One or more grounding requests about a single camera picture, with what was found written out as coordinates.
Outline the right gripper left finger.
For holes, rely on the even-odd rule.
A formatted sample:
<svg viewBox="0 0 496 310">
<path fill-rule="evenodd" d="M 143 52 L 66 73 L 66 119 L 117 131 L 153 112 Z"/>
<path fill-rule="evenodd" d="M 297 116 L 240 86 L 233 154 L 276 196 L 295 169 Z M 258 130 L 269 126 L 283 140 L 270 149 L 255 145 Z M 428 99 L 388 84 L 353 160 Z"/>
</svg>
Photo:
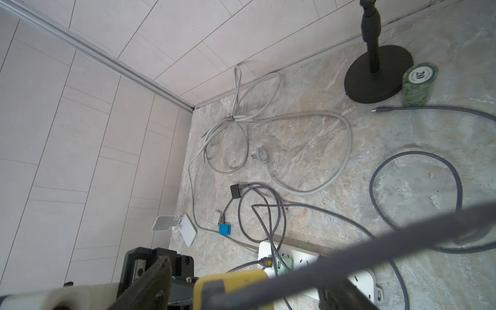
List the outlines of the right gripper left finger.
<svg viewBox="0 0 496 310">
<path fill-rule="evenodd" d="M 172 288 L 169 257 L 157 261 L 108 309 L 167 309 Z"/>
</svg>

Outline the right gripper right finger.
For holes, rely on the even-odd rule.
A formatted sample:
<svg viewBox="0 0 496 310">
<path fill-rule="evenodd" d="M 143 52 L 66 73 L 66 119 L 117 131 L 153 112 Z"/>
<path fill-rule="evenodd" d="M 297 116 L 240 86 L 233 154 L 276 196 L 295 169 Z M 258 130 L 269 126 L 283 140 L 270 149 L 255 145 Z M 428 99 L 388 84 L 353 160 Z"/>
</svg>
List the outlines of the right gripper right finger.
<svg viewBox="0 0 496 310">
<path fill-rule="evenodd" d="M 320 310 L 378 310 L 350 281 L 319 288 Z"/>
</svg>

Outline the white power strip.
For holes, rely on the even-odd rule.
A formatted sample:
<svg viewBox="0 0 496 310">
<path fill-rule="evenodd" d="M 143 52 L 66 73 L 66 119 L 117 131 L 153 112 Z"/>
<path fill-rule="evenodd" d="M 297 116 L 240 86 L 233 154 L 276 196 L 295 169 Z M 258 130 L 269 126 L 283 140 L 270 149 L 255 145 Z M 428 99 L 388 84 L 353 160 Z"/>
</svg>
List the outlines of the white power strip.
<svg viewBox="0 0 496 310">
<path fill-rule="evenodd" d="M 271 244 L 269 241 L 263 241 L 259 243 L 258 246 L 258 258 L 278 257 L 282 254 L 291 257 L 293 259 L 293 271 L 297 275 L 302 275 L 304 271 L 310 271 L 311 276 L 318 277 L 318 280 L 314 280 L 312 284 L 331 284 L 334 281 L 326 280 L 324 277 L 328 275 L 335 275 L 335 272 L 324 271 L 322 264 L 319 260 L 322 256 L 318 253 L 295 247 L 292 245 L 279 244 L 275 242 Z M 268 267 L 265 269 L 268 277 L 273 278 L 277 273 L 274 274 L 272 270 Z M 369 269 L 360 269 L 350 273 L 347 276 L 348 281 L 350 281 L 358 290 L 370 301 L 377 305 L 382 301 L 384 294 L 382 289 L 378 287 L 376 276 L 373 271 Z"/>
</svg>

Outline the green charger plug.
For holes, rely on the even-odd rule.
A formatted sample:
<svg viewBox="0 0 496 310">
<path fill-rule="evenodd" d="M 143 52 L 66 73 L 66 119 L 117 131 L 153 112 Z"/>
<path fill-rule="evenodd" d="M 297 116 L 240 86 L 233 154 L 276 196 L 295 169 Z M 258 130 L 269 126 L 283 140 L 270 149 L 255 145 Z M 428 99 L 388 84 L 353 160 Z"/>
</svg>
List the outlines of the green charger plug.
<svg viewBox="0 0 496 310">
<path fill-rule="evenodd" d="M 285 254 L 282 254 L 279 257 L 275 255 L 272 257 L 272 264 L 269 269 L 272 270 L 274 274 L 284 275 L 293 271 L 293 259 L 285 256 Z"/>
</svg>

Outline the yellow charger plug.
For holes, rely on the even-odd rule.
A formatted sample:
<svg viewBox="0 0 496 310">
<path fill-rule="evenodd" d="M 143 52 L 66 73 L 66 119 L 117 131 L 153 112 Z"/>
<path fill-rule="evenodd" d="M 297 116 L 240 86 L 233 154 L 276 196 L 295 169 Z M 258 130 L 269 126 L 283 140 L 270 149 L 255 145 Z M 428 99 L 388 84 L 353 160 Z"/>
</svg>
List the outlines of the yellow charger plug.
<svg viewBox="0 0 496 310">
<path fill-rule="evenodd" d="M 205 309 L 205 301 L 213 295 L 233 293 L 248 285 L 268 279 L 267 273 L 261 269 L 204 276 L 194 286 L 192 308 L 194 310 Z"/>
</svg>

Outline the blue mp3 player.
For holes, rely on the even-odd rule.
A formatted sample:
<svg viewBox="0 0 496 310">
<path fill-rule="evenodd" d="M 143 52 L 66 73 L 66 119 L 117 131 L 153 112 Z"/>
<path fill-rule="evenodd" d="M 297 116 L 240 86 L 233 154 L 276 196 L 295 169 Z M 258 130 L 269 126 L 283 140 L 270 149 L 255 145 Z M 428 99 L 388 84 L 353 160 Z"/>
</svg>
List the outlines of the blue mp3 player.
<svg viewBox="0 0 496 310">
<path fill-rule="evenodd" d="M 230 236 L 231 235 L 231 225 L 221 223 L 218 226 L 218 232 L 223 236 Z"/>
</svg>

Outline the small silver mp3 player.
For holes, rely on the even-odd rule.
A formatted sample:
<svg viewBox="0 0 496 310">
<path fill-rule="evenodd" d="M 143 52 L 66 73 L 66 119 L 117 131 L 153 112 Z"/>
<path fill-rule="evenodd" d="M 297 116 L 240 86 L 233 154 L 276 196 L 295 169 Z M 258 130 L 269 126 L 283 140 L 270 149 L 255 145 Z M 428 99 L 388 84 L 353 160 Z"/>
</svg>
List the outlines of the small silver mp3 player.
<svg viewBox="0 0 496 310">
<path fill-rule="evenodd" d="M 214 216 L 213 216 L 213 225 L 214 226 L 219 226 L 221 223 L 222 223 L 222 220 L 223 220 L 223 213 L 221 210 L 216 210 L 214 212 Z"/>
</svg>

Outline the small black square device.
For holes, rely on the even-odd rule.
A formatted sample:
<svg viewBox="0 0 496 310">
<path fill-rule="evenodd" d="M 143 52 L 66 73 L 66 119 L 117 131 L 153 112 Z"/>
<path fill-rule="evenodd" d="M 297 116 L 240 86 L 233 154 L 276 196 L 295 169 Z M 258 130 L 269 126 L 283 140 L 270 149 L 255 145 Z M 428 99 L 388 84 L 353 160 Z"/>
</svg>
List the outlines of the small black square device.
<svg viewBox="0 0 496 310">
<path fill-rule="evenodd" d="M 230 186 L 231 197 L 233 200 L 240 199 L 242 196 L 242 186 L 240 184 L 234 184 Z"/>
</svg>

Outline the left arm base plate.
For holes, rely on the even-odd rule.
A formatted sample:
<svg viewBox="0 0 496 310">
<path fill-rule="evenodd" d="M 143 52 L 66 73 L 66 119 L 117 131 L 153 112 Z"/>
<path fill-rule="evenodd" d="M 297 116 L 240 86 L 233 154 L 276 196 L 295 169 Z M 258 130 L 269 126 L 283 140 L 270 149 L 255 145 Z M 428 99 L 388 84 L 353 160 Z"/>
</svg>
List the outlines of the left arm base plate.
<svg viewBox="0 0 496 310">
<path fill-rule="evenodd" d="M 127 252 L 111 309 L 192 309 L 193 257 L 164 248 Z"/>
</svg>

